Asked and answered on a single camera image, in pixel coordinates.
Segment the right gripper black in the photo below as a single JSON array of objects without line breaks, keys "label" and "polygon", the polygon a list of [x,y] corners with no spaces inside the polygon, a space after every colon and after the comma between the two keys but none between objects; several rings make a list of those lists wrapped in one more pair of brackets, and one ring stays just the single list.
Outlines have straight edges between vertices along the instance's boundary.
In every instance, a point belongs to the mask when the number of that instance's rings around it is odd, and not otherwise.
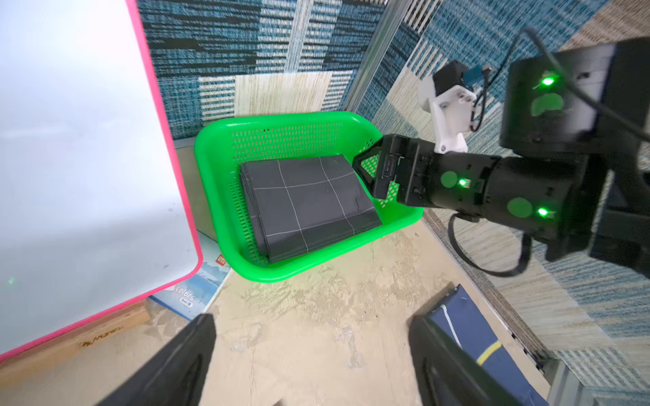
[{"label": "right gripper black", "polygon": [[[377,158],[375,169],[368,170],[363,164],[372,158]],[[401,205],[480,213],[499,161],[498,156],[437,153],[432,142],[386,135],[355,156],[352,167],[375,199],[385,200],[394,182]]]}]

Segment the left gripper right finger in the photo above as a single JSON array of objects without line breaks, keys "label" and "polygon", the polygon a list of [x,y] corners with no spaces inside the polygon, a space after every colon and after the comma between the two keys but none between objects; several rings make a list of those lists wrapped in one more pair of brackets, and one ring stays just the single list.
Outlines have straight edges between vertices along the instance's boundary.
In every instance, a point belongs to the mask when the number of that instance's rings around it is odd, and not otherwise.
[{"label": "left gripper right finger", "polygon": [[409,345],[424,405],[518,405],[438,325],[415,316]]}]

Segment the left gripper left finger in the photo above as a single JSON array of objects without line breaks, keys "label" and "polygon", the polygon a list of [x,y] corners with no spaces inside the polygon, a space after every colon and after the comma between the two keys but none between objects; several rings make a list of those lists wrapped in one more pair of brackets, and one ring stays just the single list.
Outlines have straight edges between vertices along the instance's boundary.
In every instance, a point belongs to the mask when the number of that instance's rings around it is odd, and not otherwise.
[{"label": "left gripper left finger", "polygon": [[101,405],[198,405],[217,339],[214,317],[200,314]]}]

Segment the dark checked pillowcase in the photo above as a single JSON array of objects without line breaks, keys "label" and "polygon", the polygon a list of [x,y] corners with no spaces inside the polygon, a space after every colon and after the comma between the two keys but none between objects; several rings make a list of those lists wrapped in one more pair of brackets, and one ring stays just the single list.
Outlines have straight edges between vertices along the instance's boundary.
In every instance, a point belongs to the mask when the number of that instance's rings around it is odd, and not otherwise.
[{"label": "dark checked pillowcase", "polygon": [[246,162],[240,182],[259,253],[271,263],[382,225],[342,155]]}]

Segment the green plastic basket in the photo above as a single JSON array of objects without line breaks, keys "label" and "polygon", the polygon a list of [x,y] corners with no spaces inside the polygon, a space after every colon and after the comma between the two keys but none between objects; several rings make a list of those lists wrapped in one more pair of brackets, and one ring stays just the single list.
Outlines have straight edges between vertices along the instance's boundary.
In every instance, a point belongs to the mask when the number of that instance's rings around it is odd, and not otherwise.
[{"label": "green plastic basket", "polygon": [[283,281],[416,223],[423,210],[370,195],[353,159],[381,139],[355,113],[227,118],[195,157],[227,262],[258,283]]}]

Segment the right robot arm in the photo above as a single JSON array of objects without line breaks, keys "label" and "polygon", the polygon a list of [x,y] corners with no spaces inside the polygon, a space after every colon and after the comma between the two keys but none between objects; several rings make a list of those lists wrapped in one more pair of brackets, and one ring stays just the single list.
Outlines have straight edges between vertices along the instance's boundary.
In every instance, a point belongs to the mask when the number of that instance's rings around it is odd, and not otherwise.
[{"label": "right robot arm", "polygon": [[433,141],[386,135],[353,169],[377,199],[397,184],[401,205],[520,230],[521,254],[505,277],[525,272],[534,242],[549,262],[586,250],[648,275],[649,174],[637,161],[649,140],[648,38],[550,52],[534,30],[521,35],[538,56],[499,67],[509,74],[499,145],[510,157],[470,153],[465,141],[482,126],[499,70],[454,60],[420,84]]}]

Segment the navy blue folded pillowcase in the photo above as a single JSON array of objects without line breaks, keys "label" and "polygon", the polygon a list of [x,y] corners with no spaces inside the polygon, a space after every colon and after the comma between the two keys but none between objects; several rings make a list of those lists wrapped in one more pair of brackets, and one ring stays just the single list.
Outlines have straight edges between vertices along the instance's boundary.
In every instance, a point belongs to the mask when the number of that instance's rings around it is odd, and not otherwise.
[{"label": "navy blue folded pillowcase", "polygon": [[498,340],[482,312],[462,286],[428,313],[462,351],[523,405],[546,405]]}]

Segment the wooden whiteboard stand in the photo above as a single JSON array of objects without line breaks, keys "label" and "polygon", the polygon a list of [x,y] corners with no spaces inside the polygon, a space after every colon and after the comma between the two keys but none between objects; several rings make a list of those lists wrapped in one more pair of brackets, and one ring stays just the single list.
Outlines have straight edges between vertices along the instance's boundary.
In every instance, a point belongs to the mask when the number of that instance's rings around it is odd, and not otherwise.
[{"label": "wooden whiteboard stand", "polygon": [[115,313],[103,316],[85,326],[53,338],[46,343],[1,362],[1,389],[15,385],[27,377],[77,355],[86,348],[106,342],[108,338],[124,333],[151,319],[146,301],[130,304]]}]

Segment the pink framed whiteboard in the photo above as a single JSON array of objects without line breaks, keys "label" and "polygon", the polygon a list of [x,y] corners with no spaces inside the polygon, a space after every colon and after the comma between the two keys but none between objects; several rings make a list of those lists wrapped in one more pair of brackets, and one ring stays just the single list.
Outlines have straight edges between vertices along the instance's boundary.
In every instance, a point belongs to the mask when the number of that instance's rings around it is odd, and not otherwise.
[{"label": "pink framed whiteboard", "polygon": [[203,261],[133,1],[1,4],[1,357]]}]

